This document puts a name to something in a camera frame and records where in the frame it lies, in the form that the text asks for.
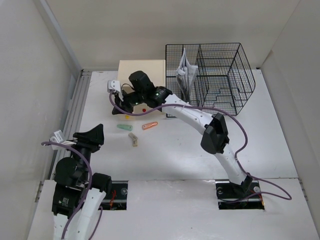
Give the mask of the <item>white paper manual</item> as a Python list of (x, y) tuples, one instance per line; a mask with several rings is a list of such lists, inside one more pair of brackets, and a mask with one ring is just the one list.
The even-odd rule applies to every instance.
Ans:
[(185, 102), (189, 102), (192, 92), (192, 84), (198, 72), (197, 65), (191, 65), (187, 59), (187, 51), (183, 48), (179, 66), (175, 71), (176, 81)]

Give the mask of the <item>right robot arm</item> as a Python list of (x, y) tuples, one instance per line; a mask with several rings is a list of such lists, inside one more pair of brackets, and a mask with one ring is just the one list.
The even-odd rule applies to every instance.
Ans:
[(252, 178), (240, 167), (231, 147), (228, 128), (224, 115), (215, 115), (192, 106), (164, 86), (154, 86), (148, 75), (139, 70), (129, 76), (133, 91), (122, 89), (117, 80), (107, 84), (109, 100), (113, 105), (112, 114), (135, 116), (134, 107), (146, 104), (151, 111), (161, 111), (172, 115), (197, 130), (201, 136), (200, 146), (207, 153), (214, 155), (227, 173), (232, 193), (243, 197), (250, 191)]

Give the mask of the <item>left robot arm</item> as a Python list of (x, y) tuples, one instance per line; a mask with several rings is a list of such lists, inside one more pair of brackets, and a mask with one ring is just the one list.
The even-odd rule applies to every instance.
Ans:
[(90, 240), (103, 213), (102, 202), (116, 191), (112, 178), (93, 173), (91, 155), (104, 144), (104, 126), (98, 124), (86, 132), (76, 132), (67, 140), (59, 130), (49, 142), (53, 149), (64, 148), (70, 155), (55, 166), (55, 190), (52, 200), (55, 240)]

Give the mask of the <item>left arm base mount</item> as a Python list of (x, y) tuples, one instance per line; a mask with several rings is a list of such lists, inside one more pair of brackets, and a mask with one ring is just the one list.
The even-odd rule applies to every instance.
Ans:
[(101, 202), (105, 211), (125, 211), (127, 209), (128, 181), (113, 181), (111, 192)]

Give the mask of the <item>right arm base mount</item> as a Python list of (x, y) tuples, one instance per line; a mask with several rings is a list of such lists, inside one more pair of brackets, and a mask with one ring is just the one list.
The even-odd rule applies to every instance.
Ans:
[(242, 187), (228, 180), (215, 182), (219, 210), (264, 210), (261, 194), (248, 197), (261, 191), (258, 181)]

